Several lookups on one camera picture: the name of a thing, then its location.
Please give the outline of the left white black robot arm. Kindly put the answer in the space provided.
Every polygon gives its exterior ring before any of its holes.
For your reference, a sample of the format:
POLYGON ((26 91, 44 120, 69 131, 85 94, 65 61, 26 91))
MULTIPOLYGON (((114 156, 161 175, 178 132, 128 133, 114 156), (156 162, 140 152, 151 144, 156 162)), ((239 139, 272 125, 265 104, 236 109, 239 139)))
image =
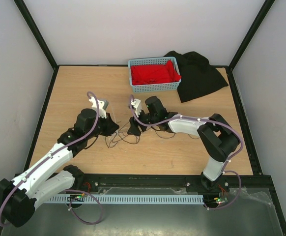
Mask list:
POLYGON ((15 227, 27 223, 35 211, 60 192, 73 192, 77 199, 89 195, 84 191, 84 173, 68 165, 58 174, 55 171, 90 147, 88 140, 110 136, 119 129, 109 113, 103 116, 93 109, 83 109, 73 128, 58 138, 53 147, 32 167, 12 180, 0 181, 0 226, 7 220, 15 227))

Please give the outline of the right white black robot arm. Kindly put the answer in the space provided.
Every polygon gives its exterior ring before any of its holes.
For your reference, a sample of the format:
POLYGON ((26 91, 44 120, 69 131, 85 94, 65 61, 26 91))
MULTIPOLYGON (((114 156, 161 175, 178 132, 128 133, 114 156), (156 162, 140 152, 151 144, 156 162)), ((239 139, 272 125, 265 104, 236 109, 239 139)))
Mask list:
POLYGON ((212 191, 218 185, 218 179, 225 172, 231 159, 242 151, 244 140, 220 114, 206 118, 184 116, 177 112, 168 112, 157 96, 145 101, 148 113, 142 109, 142 102, 130 96, 129 134, 140 136, 147 128, 168 133, 184 133, 197 136, 202 141, 208 155, 208 162, 201 173, 201 187, 212 191))

